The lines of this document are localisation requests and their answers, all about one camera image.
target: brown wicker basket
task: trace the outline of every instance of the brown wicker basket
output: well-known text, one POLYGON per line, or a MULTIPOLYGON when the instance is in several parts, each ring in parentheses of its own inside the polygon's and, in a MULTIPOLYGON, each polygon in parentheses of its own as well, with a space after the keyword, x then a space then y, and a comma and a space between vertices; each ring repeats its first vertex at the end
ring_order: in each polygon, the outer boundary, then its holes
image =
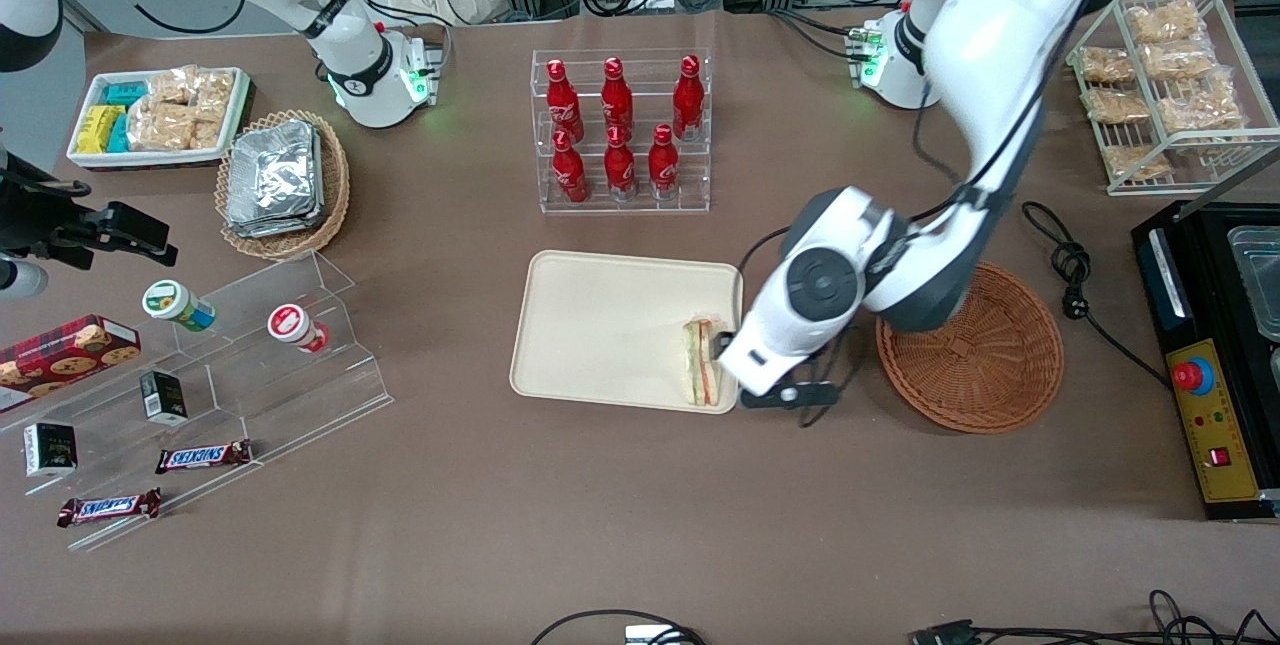
MULTIPOLYGON (((347 168, 347 152, 343 152, 338 134, 333 127, 324 122, 323 116, 315 113, 301 113, 287 109, 283 113, 271 113, 251 122, 244 131, 261 131, 265 127, 275 127, 291 118, 310 122, 320 131, 320 165, 324 166, 324 202, 329 215, 324 224, 315 230, 284 232, 282 235, 266 235, 266 238, 241 238, 229 227, 223 228, 223 239, 228 241, 233 248, 260 259, 291 259, 303 250, 320 250, 338 234, 342 221, 347 218, 347 206, 351 202, 351 175, 347 168)), ((227 179, 230 166, 230 152, 223 154, 223 163, 218 166, 218 189, 214 191, 214 207, 218 215, 227 218, 227 179)))
POLYGON ((1015 430, 1044 412, 1062 381, 1052 314, 1010 273, 980 264, 959 314, 933 331, 876 324, 895 389, 938 425, 961 433, 1015 430))

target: table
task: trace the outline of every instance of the table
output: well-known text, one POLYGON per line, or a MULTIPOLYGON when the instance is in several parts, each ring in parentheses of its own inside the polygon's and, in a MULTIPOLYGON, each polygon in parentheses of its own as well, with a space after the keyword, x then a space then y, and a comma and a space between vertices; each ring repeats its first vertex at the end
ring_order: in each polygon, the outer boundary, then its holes
MULTIPOLYGON (((577 17, 456 40, 439 107, 366 131, 311 79, 298 36, 87 38, 90 74, 237 65, 259 86, 255 116, 300 107, 332 122, 353 195, 325 255, 357 282, 352 320, 397 402, 88 555, 64 552, 55 513, 24 502, 20 468, 0 468, 0 642, 522 644, 604 607, 676 618, 723 645, 901 642, 963 617, 1135 628, 1152 587, 1233 626, 1280 600, 1277 531, 1202 522, 1170 395, 1060 315, 1061 393, 1004 436, 933 426, 874 357, 810 430, 794 413, 516 395, 506 371, 539 250, 737 262, 817 191, 855 183, 914 212, 947 186, 911 154, 914 113, 854 92, 835 58, 768 17, 577 17), (714 49, 707 215, 539 212, 530 52, 612 44, 714 49)), ((1019 200, 1065 218, 1093 256, 1098 320, 1157 362, 1128 232, 1166 200, 1106 197, 1068 77, 1048 101, 1019 200)), ((947 161, 966 156, 941 109, 923 139, 947 161)), ((124 253, 91 273, 54 266, 41 299, 4 306, 0 340, 90 311, 136 321, 157 276, 211 291, 265 265, 219 238, 211 170, 87 175, 59 163, 59 174, 95 186, 96 202, 128 198, 169 221, 178 266, 124 253)), ((986 257, 1056 311, 1050 250, 1014 215, 986 257)), ((749 267, 749 298, 773 252, 749 267)), ((557 637, 620 642, 621 623, 557 637)))

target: yellow panel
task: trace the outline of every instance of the yellow panel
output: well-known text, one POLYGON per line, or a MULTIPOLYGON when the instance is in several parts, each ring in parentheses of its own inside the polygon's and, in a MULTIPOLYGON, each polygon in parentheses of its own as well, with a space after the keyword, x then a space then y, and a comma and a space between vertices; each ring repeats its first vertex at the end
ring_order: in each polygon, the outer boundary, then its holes
POLYGON ((1222 369, 1217 362, 1213 340, 1199 340, 1170 353, 1166 358, 1169 371, 1193 357, 1204 358, 1213 366, 1213 389, 1203 395, 1193 395, 1175 388, 1174 394, 1181 412, 1183 430, 1187 431, 1187 444, 1196 463, 1196 476, 1201 481, 1201 494, 1206 503, 1256 500, 1258 482, 1253 479, 1253 466, 1244 449, 1235 406, 1222 381, 1222 369), (1220 467, 1208 465, 1208 453, 1215 448, 1226 448, 1231 463, 1220 467))

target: coca-cola bottle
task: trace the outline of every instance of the coca-cola bottle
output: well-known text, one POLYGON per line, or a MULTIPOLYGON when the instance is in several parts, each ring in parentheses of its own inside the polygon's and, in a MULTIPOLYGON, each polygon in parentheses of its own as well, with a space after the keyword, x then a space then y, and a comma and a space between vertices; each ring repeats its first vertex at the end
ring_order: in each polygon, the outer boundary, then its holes
POLYGON ((635 107, 631 104, 631 86, 622 77, 622 61, 618 58, 604 61, 604 88, 600 90, 600 101, 604 106, 604 127, 620 127, 623 142, 630 143, 635 127, 635 107))
POLYGON ((573 148, 566 131, 557 131, 552 136, 552 143, 556 145, 556 154, 552 157, 556 183, 561 186, 568 202, 586 202, 586 198, 591 197, 591 188, 586 183, 586 171, 582 170, 582 156, 573 148))
POLYGON ((547 109, 552 113, 552 122, 556 129, 566 131, 575 143, 582 142, 582 111, 577 104, 577 92, 564 76, 564 63, 549 60, 547 74, 550 83, 547 86, 547 109))
POLYGON ((658 200, 675 198, 680 191, 676 183, 676 166, 680 154, 671 143, 671 125, 662 124, 653 129, 653 147, 649 148, 649 183, 653 184, 653 197, 658 200))
POLYGON ((636 195, 636 157, 627 147, 621 127, 604 131, 609 147, 604 150, 604 175, 609 179, 609 197, 625 203, 636 195))
POLYGON ((686 54, 680 61, 680 83, 676 83, 676 93, 672 97, 675 104, 672 131, 676 138, 685 143, 700 139, 703 136, 703 99, 707 92, 698 72, 698 56, 686 54))

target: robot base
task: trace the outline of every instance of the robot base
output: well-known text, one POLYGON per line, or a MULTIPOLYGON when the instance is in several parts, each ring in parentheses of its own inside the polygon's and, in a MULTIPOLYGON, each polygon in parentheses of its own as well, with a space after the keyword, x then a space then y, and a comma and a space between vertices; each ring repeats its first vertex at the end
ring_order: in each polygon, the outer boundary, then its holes
MULTIPOLYGON (((865 22, 865 29, 882 33, 883 45, 872 61, 851 63, 850 70, 855 70, 852 72, 855 83, 874 90, 891 106, 919 109, 925 79, 915 70, 915 63, 908 60, 897 42, 897 24, 902 17, 904 12, 895 10, 886 13, 878 20, 865 22)), ((941 93, 932 90, 924 106, 938 102, 940 97, 941 93)))
POLYGON ((343 93, 330 77, 329 84, 338 97, 338 104, 346 109, 352 120, 365 127, 390 127, 410 116, 415 109, 426 106, 434 100, 438 77, 425 76, 429 65, 422 49, 422 40, 406 38, 402 33, 389 29, 383 33, 392 45, 392 67, 367 95, 343 93))

